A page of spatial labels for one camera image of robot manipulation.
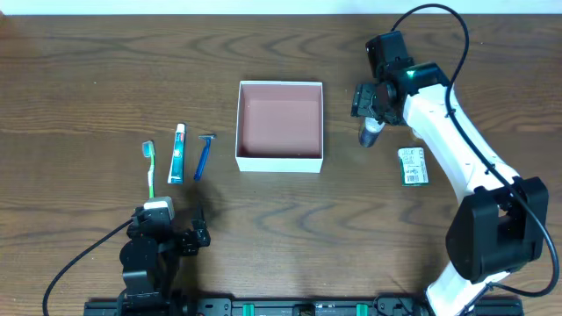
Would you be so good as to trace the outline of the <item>blue disposable razor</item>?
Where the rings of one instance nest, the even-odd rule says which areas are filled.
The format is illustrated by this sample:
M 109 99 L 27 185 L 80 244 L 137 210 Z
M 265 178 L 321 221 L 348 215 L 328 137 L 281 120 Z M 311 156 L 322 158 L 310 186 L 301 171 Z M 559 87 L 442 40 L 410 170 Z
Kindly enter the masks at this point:
M 199 135 L 198 138 L 205 142 L 205 146 L 202 149 L 201 156 L 200 156 L 199 161 L 198 161 L 198 166 L 197 166 L 197 169 L 194 173 L 193 180 L 195 182 L 200 181 L 201 178 L 202 178 L 202 175 L 203 175 L 204 170 L 205 170 L 205 165 L 207 163 L 208 155 L 210 153 L 212 140 L 214 140 L 216 138 L 216 135 L 215 134 L 202 134 L 202 135 Z

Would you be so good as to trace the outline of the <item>green toothbrush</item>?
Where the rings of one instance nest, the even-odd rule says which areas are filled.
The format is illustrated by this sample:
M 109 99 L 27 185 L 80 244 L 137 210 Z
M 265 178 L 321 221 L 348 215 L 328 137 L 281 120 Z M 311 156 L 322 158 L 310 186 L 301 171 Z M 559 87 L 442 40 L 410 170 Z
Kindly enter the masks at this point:
M 142 143 L 142 153 L 145 158 L 149 159 L 149 167 L 147 172 L 148 196 L 150 198 L 153 198 L 155 196 L 155 188 L 154 188 L 155 146 L 152 140 L 147 140 Z

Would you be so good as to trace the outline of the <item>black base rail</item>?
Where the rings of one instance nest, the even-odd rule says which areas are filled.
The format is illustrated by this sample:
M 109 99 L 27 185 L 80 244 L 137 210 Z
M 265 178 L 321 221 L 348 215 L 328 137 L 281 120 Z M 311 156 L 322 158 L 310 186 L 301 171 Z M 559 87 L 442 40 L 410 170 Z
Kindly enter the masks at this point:
M 430 315 L 429 308 L 414 298 L 378 297 L 371 301 L 231 300 L 206 298 L 182 307 L 132 308 L 122 301 L 90 301 L 86 316 L 195 315 L 195 316 L 399 316 Z

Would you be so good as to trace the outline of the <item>white box pink interior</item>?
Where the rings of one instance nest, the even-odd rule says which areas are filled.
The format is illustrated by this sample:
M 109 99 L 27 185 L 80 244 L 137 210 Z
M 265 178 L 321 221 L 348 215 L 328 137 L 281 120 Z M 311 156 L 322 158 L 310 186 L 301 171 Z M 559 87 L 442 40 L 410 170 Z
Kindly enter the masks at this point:
M 235 160 L 241 172 L 319 173 L 323 84 L 241 81 Z

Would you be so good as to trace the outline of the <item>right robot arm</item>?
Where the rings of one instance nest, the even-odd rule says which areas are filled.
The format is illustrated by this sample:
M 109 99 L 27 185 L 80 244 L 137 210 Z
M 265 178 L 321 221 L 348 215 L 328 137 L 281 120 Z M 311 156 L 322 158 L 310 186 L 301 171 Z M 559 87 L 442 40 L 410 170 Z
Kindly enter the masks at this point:
M 458 211 L 445 237 L 449 262 L 426 290 L 432 315 L 472 312 L 486 291 L 552 248 L 545 227 L 549 194 L 537 177 L 523 179 L 486 143 L 460 106 L 454 86 L 434 63 L 382 61 L 374 83 L 357 85 L 351 114 L 364 119 L 369 147 L 384 126 L 408 126 L 448 177 Z

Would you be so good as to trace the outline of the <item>clear pump spray bottle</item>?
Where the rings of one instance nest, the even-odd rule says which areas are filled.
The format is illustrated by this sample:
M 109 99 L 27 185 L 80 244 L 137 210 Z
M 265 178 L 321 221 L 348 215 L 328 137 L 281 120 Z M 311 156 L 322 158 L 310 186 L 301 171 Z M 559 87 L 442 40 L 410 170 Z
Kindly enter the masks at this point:
M 374 118 L 365 118 L 359 132 L 359 144 L 362 147 L 372 147 L 383 131 L 385 123 L 379 123 Z

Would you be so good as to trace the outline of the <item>green white soap box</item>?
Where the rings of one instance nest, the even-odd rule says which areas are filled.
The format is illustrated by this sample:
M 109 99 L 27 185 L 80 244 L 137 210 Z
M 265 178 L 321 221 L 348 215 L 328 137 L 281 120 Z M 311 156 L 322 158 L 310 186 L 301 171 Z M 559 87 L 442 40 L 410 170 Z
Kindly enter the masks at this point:
M 403 186 L 425 186 L 429 176 L 422 147 L 403 147 L 398 150 L 400 177 Z

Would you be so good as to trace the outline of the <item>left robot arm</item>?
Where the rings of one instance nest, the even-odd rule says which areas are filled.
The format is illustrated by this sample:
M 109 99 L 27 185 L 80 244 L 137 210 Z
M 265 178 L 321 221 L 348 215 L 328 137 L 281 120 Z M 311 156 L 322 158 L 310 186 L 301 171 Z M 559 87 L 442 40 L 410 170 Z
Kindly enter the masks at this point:
M 196 207 L 191 227 L 172 226 L 167 201 L 151 201 L 135 209 L 126 230 L 130 241 L 119 259 L 126 288 L 118 297 L 118 315 L 195 315 L 197 305 L 173 288 L 180 260 L 211 244 L 203 208 Z

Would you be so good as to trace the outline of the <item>teal white toothpaste tube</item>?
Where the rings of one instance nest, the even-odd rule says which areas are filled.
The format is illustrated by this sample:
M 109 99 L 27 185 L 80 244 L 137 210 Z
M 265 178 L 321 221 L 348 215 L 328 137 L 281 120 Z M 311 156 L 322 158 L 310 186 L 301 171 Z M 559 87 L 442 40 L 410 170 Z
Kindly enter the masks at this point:
M 169 168 L 168 183 L 182 184 L 184 182 L 184 143 L 186 124 L 180 123 L 174 136 L 173 152 Z

